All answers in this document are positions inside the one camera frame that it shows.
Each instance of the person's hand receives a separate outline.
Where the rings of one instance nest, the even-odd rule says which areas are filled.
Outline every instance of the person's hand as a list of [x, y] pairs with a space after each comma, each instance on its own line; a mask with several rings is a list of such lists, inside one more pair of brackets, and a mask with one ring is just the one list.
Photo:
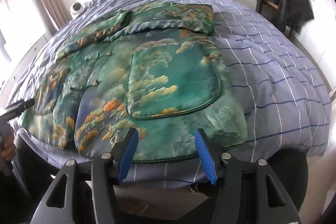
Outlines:
[[14, 144], [14, 130], [11, 128], [11, 133], [3, 138], [5, 150], [0, 151], [0, 155], [6, 160], [11, 161], [15, 157], [16, 146]]

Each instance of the bed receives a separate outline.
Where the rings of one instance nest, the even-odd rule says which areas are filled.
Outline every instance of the bed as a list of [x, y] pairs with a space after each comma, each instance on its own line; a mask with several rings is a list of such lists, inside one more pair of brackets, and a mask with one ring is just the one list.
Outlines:
[[[308, 156], [322, 155], [330, 129], [331, 104], [323, 81], [309, 59], [261, 15], [233, 0], [92, 0], [78, 18], [63, 27], [39, 52], [18, 79], [10, 101], [33, 97], [41, 77], [55, 63], [64, 38], [109, 13], [157, 2], [211, 5], [211, 39], [221, 53], [232, 82], [232, 93], [244, 112], [247, 137], [226, 147], [237, 158], [268, 159], [283, 148]], [[75, 146], [62, 150], [31, 135], [21, 119], [12, 125], [49, 164], [60, 168], [68, 159], [89, 161]], [[181, 140], [182, 145], [192, 138]], [[125, 183], [176, 188], [205, 179], [196, 154], [175, 159], [136, 161]]]

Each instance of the jacket pocket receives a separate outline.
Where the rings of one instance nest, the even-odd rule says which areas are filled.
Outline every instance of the jacket pocket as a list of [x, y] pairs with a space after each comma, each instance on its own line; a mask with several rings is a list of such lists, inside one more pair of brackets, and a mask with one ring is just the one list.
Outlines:
[[45, 115], [53, 111], [69, 69], [54, 68], [43, 80], [35, 94], [34, 113]]
[[219, 78], [198, 42], [139, 46], [132, 56], [126, 109], [133, 118], [179, 115], [206, 107], [221, 93]]

